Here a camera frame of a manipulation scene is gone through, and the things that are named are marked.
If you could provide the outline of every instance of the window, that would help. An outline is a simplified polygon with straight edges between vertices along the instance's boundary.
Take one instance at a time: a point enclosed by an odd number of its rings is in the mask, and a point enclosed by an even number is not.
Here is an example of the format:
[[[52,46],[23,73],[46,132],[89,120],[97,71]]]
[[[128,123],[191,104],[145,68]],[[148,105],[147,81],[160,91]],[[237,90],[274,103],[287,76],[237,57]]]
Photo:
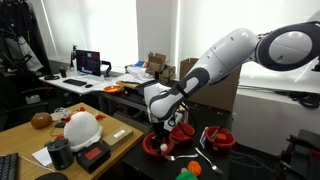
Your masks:
[[[138,60],[135,0],[32,1],[48,58],[70,62],[72,46],[98,51],[113,68]]]
[[[178,0],[181,6],[178,60],[200,57],[219,39],[238,28],[255,34],[306,22],[320,1],[310,0]],[[289,72],[275,72],[256,63],[242,66],[240,84],[273,89],[320,92],[318,61]]]

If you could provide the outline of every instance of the keyboard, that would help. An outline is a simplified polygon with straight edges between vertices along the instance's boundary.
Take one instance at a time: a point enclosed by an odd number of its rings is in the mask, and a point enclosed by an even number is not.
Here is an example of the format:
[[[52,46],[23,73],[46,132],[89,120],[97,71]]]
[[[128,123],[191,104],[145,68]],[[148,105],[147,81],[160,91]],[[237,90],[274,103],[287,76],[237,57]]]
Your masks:
[[[0,156],[0,179],[15,180],[18,179],[18,153]]]
[[[85,82],[85,81],[79,81],[79,80],[75,80],[75,79],[67,79],[62,82],[72,84],[75,86],[83,86],[83,85],[87,84],[87,82]]]

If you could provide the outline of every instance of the wooden table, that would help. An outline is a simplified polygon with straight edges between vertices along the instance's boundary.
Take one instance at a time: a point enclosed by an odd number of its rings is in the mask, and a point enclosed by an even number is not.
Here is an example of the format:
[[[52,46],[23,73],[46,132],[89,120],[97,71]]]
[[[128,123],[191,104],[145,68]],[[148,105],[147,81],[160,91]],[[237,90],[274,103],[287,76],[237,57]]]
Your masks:
[[[86,111],[93,115],[99,112],[98,110],[84,104],[79,103],[71,106],[72,112],[78,110],[80,107],[84,107]],[[34,129],[31,123],[26,123],[15,128],[0,133],[0,155],[11,154],[18,152],[19,156],[25,157],[29,160],[37,162],[31,155],[32,153],[42,149],[44,144],[55,137],[50,136],[55,123],[43,129]],[[120,128],[121,126],[129,126],[121,121],[118,121],[110,116],[99,121],[99,124],[103,126],[102,137],[108,135],[112,131]],[[143,133],[131,126],[133,130],[133,136],[127,140],[120,147],[111,152],[111,157],[103,163],[92,174],[88,174],[82,167],[78,165],[76,159],[73,164],[65,170],[58,171],[65,174],[69,179],[98,179],[104,172],[111,168],[116,162],[118,162],[131,148],[136,146],[143,138]],[[53,134],[62,133],[63,129],[55,128]],[[43,174],[49,173],[48,170],[40,168],[22,158],[19,159],[19,178],[18,179],[35,179]]]

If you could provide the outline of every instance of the computer mouse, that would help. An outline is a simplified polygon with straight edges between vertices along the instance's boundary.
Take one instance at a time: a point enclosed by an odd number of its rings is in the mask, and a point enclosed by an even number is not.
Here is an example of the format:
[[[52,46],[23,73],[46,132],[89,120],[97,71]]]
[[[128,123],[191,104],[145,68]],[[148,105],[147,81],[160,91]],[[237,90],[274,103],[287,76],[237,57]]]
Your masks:
[[[87,84],[87,85],[85,85],[84,87],[85,88],[89,88],[89,87],[92,87],[93,85],[92,84]]]
[[[60,172],[47,173],[37,177],[35,180],[68,180],[68,177]]]

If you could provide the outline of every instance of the electronic device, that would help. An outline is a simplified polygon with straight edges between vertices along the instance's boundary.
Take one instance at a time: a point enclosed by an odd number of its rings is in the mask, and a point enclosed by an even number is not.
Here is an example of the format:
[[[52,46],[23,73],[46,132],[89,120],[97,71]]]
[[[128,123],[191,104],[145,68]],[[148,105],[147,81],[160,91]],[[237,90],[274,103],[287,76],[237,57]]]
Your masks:
[[[0,179],[17,179],[19,167],[18,153],[0,156]]]
[[[60,172],[51,172],[37,177],[35,180],[68,180],[68,177]]]
[[[68,139],[61,138],[51,141],[47,144],[47,149],[56,170],[66,169],[74,161]]]
[[[64,80],[62,82],[68,83],[68,84],[72,84],[72,85],[75,85],[75,86],[83,86],[83,85],[87,84],[87,82],[85,82],[85,81],[79,81],[79,80],[75,80],[75,79],[66,79],[66,80]]]
[[[95,51],[76,50],[77,71],[84,74],[101,76],[100,53]]]
[[[93,85],[92,84],[87,84],[87,85],[85,85],[84,87],[85,88],[91,88]]]
[[[78,164],[91,174],[110,156],[110,149],[97,142],[77,152],[76,159]]]
[[[319,58],[319,24],[320,11],[308,22],[265,34],[236,29],[213,44],[172,88],[160,83],[145,87],[144,99],[155,132],[152,148],[161,153],[161,142],[169,134],[165,124],[183,101],[200,89],[219,83],[242,64],[253,61],[270,70],[290,71]]]

